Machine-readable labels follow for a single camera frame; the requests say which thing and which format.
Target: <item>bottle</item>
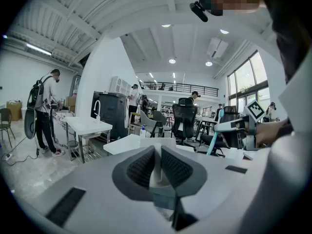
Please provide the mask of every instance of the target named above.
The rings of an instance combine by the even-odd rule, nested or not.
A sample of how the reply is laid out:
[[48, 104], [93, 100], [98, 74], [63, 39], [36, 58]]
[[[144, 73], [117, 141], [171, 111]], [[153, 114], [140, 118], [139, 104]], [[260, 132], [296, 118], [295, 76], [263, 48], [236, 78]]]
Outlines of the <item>bottle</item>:
[[140, 131], [140, 137], [141, 138], [145, 138], [146, 137], [145, 125], [142, 126], [142, 129]]

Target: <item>faucet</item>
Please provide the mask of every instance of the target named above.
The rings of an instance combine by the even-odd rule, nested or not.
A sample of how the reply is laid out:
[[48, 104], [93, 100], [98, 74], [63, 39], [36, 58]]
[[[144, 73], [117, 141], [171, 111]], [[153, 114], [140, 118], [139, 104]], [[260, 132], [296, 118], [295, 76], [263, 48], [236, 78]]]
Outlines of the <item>faucet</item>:
[[99, 113], [100, 113], [100, 111], [101, 111], [101, 102], [100, 102], [99, 100], [97, 100], [97, 101], [95, 102], [93, 111], [96, 110], [96, 108], [97, 108], [97, 103], [98, 103], [98, 112], [97, 112], [98, 114], [97, 114], [97, 113], [94, 113], [94, 114], [97, 116], [97, 120], [100, 121], [101, 117], [99, 116]]

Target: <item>black rubber pad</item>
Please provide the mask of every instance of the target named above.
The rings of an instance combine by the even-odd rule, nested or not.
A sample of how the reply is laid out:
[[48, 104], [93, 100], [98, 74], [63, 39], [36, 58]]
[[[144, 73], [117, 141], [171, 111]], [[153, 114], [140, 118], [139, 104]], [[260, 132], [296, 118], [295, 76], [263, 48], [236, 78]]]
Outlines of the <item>black rubber pad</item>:
[[237, 167], [237, 166], [227, 166], [225, 169], [228, 169], [228, 170], [234, 171], [234, 172], [238, 172], [241, 174], [245, 174], [247, 172], [246, 168], [241, 168], [241, 167]]
[[52, 208], [52, 210], [47, 214], [46, 218], [56, 225], [63, 227], [64, 223], [73, 212], [74, 208], [78, 205], [85, 193], [85, 190], [74, 187], [71, 188]]

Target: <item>gray chair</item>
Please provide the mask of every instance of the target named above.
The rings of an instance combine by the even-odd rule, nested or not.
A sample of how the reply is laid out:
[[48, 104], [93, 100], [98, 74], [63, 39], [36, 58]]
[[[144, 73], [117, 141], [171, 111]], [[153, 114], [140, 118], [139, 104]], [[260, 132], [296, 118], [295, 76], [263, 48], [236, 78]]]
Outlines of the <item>gray chair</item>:
[[14, 139], [15, 139], [15, 136], [11, 129], [11, 119], [12, 119], [11, 110], [7, 108], [0, 109], [0, 117], [1, 117], [0, 131], [1, 131], [2, 140], [3, 140], [3, 131], [6, 131], [8, 133], [10, 145], [12, 147], [10, 135], [9, 135], [9, 129], [11, 130], [11, 133]]
[[147, 115], [143, 112], [141, 112], [140, 114], [141, 117], [141, 123], [142, 125], [145, 125], [145, 130], [149, 133], [151, 133], [151, 138], [155, 137], [155, 134], [161, 134], [163, 132], [163, 128], [162, 128], [162, 122], [161, 121], [156, 121], [156, 120], [152, 120], [150, 118], [147, 117]]
[[164, 131], [170, 131], [171, 127], [165, 126], [167, 123], [167, 118], [161, 113], [161, 111], [153, 111], [153, 120], [161, 121]]

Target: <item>railing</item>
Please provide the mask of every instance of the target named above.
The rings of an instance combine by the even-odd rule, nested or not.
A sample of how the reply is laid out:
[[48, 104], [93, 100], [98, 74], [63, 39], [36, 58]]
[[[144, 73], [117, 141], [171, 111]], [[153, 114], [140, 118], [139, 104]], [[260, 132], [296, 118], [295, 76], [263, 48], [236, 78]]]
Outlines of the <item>railing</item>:
[[172, 82], [140, 82], [142, 89], [149, 90], [166, 90], [166, 91], [176, 91], [176, 92], [185, 92], [192, 93], [197, 91], [199, 95], [207, 95], [218, 97], [218, 88], [197, 86], [191, 84], [183, 83], [172, 83]]

